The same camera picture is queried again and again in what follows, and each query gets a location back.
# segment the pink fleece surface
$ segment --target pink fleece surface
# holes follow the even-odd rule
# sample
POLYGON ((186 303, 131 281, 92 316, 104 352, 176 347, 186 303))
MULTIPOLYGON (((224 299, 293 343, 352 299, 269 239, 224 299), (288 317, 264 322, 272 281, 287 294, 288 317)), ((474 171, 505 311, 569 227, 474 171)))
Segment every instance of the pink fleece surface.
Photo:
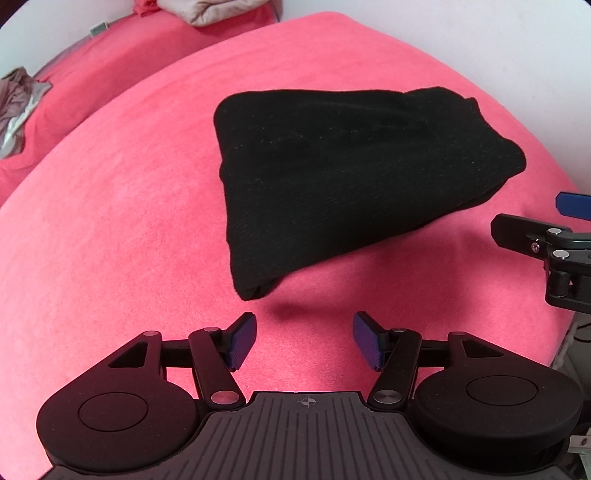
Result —
POLYGON ((39 78, 53 88, 25 124, 23 152, 0 161, 0 205, 64 137, 113 98, 197 50, 276 21, 270 4, 204 28, 164 11, 118 21, 39 78))
MULTIPOLYGON (((0 209, 0 472, 49 467, 35 418, 52 393, 144 330, 186 338, 258 316, 236 379, 254 390, 361 390, 376 378, 352 338, 366 310, 425 338, 465 330, 548 364, 572 314, 544 302, 541 262, 498 248, 499 212, 565 222, 573 190, 542 145, 459 74, 339 14, 252 31, 122 94, 62 141, 0 209), (289 275, 268 297, 232 288, 212 116, 236 92, 445 86, 478 99, 528 166, 492 200, 289 275)), ((582 222, 568 220, 574 229, 582 222)), ((190 388, 190 374, 171 374, 190 388)))

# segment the white wall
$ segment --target white wall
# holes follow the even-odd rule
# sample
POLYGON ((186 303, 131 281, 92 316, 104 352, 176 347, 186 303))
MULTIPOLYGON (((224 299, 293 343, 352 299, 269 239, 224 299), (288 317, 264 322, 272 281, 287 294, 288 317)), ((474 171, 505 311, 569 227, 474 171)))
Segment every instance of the white wall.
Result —
MULTIPOLYGON (((0 29, 0 74, 36 72, 133 0, 29 0, 0 29)), ((583 0, 283 0, 282 20, 339 11, 491 94, 591 193, 591 7, 583 0)))
POLYGON ((20 66, 36 73, 89 35, 92 27, 129 15, 133 4, 134 0, 28 0, 0 28, 0 76, 20 66))
POLYGON ((283 0, 277 7, 282 20, 338 11, 431 54, 503 104, 591 193, 585 1, 283 0))

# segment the metal rivet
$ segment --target metal rivet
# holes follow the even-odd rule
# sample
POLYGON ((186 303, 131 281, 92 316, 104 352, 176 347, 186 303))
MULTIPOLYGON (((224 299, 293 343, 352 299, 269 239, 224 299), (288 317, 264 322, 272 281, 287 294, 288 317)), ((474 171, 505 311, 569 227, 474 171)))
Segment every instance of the metal rivet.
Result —
POLYGON ((554 250, 552 252, 552 255, 555 256, 556 258, 560 258, 562 260, 564 260, 565 258, 568 258, 570 256, 570 254, 566 250, 554 250))
POLYGON ((374 393, 374 400, 384 404, 394 404, 402 400, 402 395, 396 390, 378 390, 374 393))
POLYGON ((212 402, 218 405, 232 405, 240 400, 240 395, 232 390, 220 390, 212 395, 212 402))

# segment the beige cloth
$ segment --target beige cloth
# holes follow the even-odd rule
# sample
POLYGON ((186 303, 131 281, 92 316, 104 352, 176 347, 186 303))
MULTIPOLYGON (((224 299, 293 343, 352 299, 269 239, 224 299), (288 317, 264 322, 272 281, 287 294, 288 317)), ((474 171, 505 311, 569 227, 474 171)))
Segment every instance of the beige cloth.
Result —
POLYGON ((22 151, 23 126, 50 88, 22 67, 0 79, 0 160, 22 151))
POLYGON ((268 0, 158 0, 157 4, 194 27, 236 17, 253 10, 268 0))
POLYGON ((0 136, 6 131, 10 119, 27 108, 34 83, 35 80, 22 67, 0 80, 0 136))

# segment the black folded cloth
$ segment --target black folded cloth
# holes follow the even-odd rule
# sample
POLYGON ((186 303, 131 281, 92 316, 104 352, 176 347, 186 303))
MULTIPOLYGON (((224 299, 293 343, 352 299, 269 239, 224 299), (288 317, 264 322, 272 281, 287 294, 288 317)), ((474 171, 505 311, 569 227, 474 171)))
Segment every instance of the black folded cloth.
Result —
POLYGON ((479 205, 525 155, 442 87, 244 92, 217 107, 230 270, 243 300, 298 269, 479 205))

